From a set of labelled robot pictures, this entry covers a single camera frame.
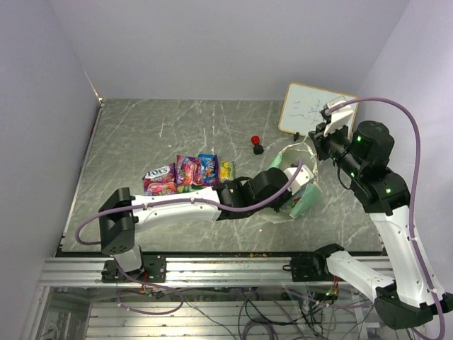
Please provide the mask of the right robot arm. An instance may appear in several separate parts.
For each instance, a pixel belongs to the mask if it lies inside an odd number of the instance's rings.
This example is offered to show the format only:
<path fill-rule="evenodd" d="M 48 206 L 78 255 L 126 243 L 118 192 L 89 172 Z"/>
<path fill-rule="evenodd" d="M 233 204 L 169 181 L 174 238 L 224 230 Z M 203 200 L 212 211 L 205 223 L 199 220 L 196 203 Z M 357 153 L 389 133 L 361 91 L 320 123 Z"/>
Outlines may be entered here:
<path fill-rule="evenodd" d="M 377 273 L 344 248 L 329 244 L 318 250 L 312 272 L 320 280 L 337 276 L 374 303 L 380 319 L 391 329 L 419 327 L 435 315 L 452 311 L 446 292 L 420 260 L 425 252 L 410 227 L 411 195 L 405 180 L 387 164 L 394 147 L 389 129 L 364 121 L 353 135 L 348 127 L 330 132 L 320 123 L 309 133 L 320 160 L 332 159 L 350 178 L 350 190 L 377 228 L 393 268 L 393 276 Z"/>

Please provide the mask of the yellow Fox's candy bag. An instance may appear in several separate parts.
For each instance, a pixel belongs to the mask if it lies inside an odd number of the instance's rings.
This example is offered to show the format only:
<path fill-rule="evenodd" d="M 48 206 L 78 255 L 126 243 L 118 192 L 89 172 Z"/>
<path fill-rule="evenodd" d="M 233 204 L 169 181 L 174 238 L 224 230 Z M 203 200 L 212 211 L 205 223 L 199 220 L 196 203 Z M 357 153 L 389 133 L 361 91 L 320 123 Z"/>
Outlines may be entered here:
<path fill-rule="evenodd" d="M 233 181 L 235 179 L 235 166 L 233 161 L 220 161 L 218 180 L 220 183 Z"/>

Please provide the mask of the green patterned paper bag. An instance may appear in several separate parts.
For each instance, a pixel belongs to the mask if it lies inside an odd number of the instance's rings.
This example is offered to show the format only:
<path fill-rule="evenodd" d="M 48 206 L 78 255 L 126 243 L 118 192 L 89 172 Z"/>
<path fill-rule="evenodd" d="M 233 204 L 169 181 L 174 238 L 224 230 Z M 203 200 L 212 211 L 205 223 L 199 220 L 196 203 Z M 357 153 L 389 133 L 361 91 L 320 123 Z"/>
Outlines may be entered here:
<path fill-rule="evenodd" d="M 294 175 L 294 170 L 291 170 L 291 168 L 297 168 L 298 159 L 302 161 L 302 168 L 289 187 L 292 197 L 280 208 L 279 212 L 275 212 L 272 208 L 261 210 L 258 216 L 265 221 L 280 224 L 296 220 L 320 201 L 318 162 L 316 153 L 306 143 L 306 138 L 284 147 L 277 153 L 268 169 L 276 167 L 284 171 L 290 179 Z"/>

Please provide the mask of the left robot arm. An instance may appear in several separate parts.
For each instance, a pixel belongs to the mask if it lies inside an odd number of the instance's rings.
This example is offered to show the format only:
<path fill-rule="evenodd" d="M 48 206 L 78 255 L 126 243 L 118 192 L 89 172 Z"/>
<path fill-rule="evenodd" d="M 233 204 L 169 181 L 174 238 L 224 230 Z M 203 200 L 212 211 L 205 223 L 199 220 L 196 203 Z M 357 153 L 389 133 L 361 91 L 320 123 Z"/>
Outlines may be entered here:
<path fill-rule="evenodd" d="M 184 222 L 245 219 L 272 208 L 279 211 L 302 187 L 295 168 L 270 168 L 253 178 L 238 178 L 189 193 L 164 196 L 132 195 L 119 188 L 99 209 L 101 251 L 119 263 L 128 281 L 144 274 L 136 233 L 143 228 Z"/>

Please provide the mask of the blue purple snack packet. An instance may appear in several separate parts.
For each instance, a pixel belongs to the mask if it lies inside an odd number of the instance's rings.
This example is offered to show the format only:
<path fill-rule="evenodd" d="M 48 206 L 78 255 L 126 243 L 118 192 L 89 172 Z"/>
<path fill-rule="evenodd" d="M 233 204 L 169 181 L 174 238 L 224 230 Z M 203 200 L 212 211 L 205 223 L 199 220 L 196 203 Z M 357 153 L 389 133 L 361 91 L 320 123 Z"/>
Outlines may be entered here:
<path fill-rule="evenodd" d="M 199 154 L 200 185 L 215 186 L 218 182 L 219 161 L 216 154 Z"/>

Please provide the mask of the purple pink snack packet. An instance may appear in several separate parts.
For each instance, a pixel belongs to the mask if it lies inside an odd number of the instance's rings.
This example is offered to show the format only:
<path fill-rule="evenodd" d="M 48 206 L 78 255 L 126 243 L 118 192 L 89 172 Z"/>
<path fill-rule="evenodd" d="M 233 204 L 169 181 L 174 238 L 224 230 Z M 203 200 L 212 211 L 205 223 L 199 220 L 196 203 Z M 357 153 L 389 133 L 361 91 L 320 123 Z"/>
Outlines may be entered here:
<path fill-rule="evenodd" d="M 200 160 L 197 157 L 177 156 L 176 184 L 198 186 L 201 183 Z"/>

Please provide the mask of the pink Fox's candy bag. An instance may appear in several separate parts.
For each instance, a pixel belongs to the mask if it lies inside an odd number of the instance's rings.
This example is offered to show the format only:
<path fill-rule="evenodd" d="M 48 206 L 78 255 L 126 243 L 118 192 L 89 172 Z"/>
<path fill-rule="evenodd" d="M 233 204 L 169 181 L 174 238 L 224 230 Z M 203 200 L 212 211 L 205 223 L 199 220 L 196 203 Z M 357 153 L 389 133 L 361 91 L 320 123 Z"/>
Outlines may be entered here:
<path fill-rule="evenodd" d="M 177 192 L 176 165 L 166 166 L 148 171 L 142 177 L 144 194 L 147 196 L 167 196 Z"/>

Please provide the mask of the green snack packet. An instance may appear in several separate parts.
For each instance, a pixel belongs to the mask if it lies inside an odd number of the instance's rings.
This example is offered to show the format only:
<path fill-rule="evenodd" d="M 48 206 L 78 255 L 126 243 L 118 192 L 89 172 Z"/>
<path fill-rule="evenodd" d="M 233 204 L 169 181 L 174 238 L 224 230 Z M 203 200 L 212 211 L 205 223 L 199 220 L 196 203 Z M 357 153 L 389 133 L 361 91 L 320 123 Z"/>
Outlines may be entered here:
<path fill-rule="evenodd" d="M 191 193 L 191 192 L 203 190 L 205 188 L 212 188 L 212 187 L 211 186 L 196 186 L 196 185 L 191 185 L 191 186 L 177 185 L 176 192 L 177 193 Z"/>

